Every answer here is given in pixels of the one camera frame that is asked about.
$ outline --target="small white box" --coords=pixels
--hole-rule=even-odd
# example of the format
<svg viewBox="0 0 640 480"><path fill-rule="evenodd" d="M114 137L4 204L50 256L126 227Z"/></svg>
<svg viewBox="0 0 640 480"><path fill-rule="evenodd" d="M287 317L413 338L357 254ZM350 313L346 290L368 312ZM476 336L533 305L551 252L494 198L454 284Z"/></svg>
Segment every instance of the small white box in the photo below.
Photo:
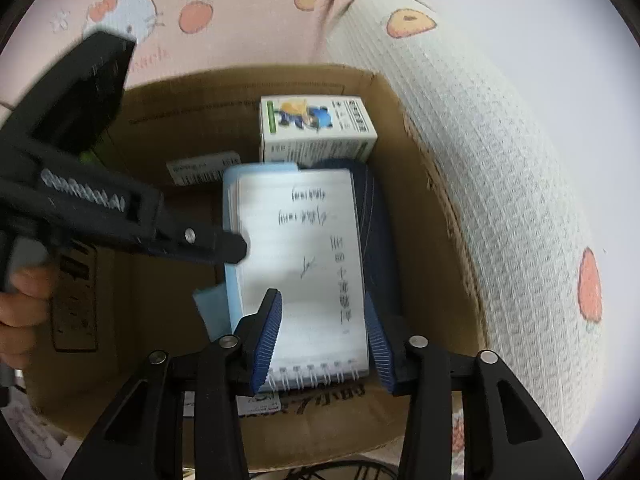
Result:
<svg viewBox="0 0 640 480"><path fill-rule="evenodd" d="M365 162L378 139L362 99L352 96L263 97L263 162L311 166L326 158Z"/></svg>

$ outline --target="metal screw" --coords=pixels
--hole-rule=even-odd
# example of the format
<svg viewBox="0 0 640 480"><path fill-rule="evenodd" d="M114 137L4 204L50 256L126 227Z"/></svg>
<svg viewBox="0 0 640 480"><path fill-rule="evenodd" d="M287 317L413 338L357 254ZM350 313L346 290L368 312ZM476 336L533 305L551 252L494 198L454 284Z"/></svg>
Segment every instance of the metal screw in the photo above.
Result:
<svg viewBox="0 0 640 480"><path fill-rule="evenodd" d="M220 346L222 348L233 348L238 344L238 338L234 335L225 335L220 338Z"/></svg>
<svg viewBox="0 0 640 480"><path fill-rule="evenodd" d="M153 365L161 365L166 361L166 353L162 350L156 350L149 356L149 362Z"/></svg>
<svg viewBox="0 0 640 480"><path fill-rule="evenodd" d="M184 239L188 244L193 244L196 241L196 233L190 227L184 232Z"/></svg>
<svg viewBox="0 0 640 480"><path fill-rule="evenodd" d="M424 348L429 344L429 340L422 335L412 335L409 338L409 344L414 348Z"/></svg>
<svg viewBox="0 0 640 480"><path fill-rule="evenodd" d="M480 358L488 365L495 365L498 362L498 355L495 352L491 352L491 350L482 351Z"/></svg>

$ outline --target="lined paper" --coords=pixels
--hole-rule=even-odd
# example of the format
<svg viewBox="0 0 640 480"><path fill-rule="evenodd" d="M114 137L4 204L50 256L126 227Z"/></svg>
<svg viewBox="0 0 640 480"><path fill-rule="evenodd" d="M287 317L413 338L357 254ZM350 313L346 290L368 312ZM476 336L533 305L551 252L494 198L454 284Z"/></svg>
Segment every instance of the lined paper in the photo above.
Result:
<svg viewBox="0 0 640 480"><path fill-rule="evenodd" d="M362 263L350 172L246 174L230 186L229 204L232 228L249 245L237 267L243 315L258 310L268 288L282 294L270 388L366 375Z"/></svg>

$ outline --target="white flower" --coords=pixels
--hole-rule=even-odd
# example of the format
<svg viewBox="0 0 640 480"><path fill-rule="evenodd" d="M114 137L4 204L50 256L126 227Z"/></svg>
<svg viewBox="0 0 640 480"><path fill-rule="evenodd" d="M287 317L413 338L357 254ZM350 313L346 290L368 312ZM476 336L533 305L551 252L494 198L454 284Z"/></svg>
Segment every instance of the white flower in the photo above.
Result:
<svg viewBox="0 0 640 480"><path fill-rule="evenodd" d="M66 20L70 16L70 12L67 10L60 10L51 20L51 28L54 34L57 34L63 30L67 30L69 28L68 21Z"/></svg>

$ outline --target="finger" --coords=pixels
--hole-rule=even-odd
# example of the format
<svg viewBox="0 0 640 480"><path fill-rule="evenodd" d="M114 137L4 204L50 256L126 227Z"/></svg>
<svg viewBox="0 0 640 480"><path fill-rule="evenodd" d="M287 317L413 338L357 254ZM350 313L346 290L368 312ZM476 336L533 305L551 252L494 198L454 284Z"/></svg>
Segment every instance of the finger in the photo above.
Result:
<svg viewBox="0 0 640 480"><path fill-rule="evenodd" d="M0 325L0 353L24 354L36 345L33 328Z"/></svg>
<svg viewBox="0 0 640 480"><path fill-rule="evenodd" d="M30 355L24 354L0 354L0 361L9 365L14 370L24 370L29 366Z"/></svg>
<svg viewBox="0 0 640 480"><path fill-rule="evenodd" d="M58 270L53 265L25 267L12 274L11 284L31 298L48 300L53 294L57 277Z"/></svg>
<svg viewBox="0 0 640 480"><path fill-rule="evenodd" d="M21 292L15 294L0 293L0 322L8 326L21 328L36 326L47 320L49 303L25 296Z"/></svg>

